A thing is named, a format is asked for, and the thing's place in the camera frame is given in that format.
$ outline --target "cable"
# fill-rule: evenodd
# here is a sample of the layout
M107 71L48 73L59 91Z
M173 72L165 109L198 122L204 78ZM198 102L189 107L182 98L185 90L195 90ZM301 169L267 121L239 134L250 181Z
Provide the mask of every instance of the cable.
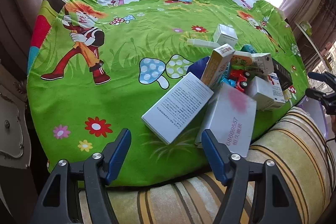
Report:
M330 181L330 193L333 192L333 182L332 182L332 177L331 177L331 170L330 170L330 165L329 165L329 159L328 159L328 153L327 153L327 143L330 141L334 141L335 138L328 139L324 143L324 152L325 152L325 157L327 158L327 167L328 167L328 175L329 175L329 181Z

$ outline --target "black box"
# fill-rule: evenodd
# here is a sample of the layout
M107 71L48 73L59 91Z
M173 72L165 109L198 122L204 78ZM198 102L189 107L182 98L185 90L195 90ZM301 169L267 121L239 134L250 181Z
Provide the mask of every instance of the black box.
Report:
M278 61L273 60L274 72L277 74L281 89L286 90L293 85L292 76Z

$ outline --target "metal screw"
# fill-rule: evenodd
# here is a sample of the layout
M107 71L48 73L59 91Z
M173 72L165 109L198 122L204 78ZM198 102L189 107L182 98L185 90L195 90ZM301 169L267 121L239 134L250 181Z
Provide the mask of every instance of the metal screw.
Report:
M275 165L275 163L274 163L273 160L268 160L268 161L266 161L266 164L267 164L268 166L274 166L274 165Z
M101 153L99 153L99 152L94 153L94 154L92 155L92 158L94 158L95 160L100 159L100 158L101 158Z
M60 160L59 162L58 162L58 165L59 166L64 166L64 165L66 165L67 164L67 160Z
M240 160L240 155L238 155L238 154L232 154L231 155L231 159L233 159L233 160Z

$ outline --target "toy car wheel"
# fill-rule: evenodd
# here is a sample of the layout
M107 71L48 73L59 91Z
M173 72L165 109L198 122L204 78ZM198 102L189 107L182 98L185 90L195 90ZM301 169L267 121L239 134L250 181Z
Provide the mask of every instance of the toy car wheel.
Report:
M249 78L251 76L251 74L248 71L244 71L243 74L246 78Z
M247 84L247 82L242 81L242 82L239 83L239 85L241 86L241 88L245 89L245 88L247 88L248 84Z

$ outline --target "printed phone number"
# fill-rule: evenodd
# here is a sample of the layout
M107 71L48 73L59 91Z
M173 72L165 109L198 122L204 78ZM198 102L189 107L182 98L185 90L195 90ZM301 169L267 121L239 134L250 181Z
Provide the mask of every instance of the printed phone number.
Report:
M226 145L229 146L231 144L237 145L239 141L239 135L242 132L242 124L238 123L238 120L234 117L230 129L229 137L226 140Z

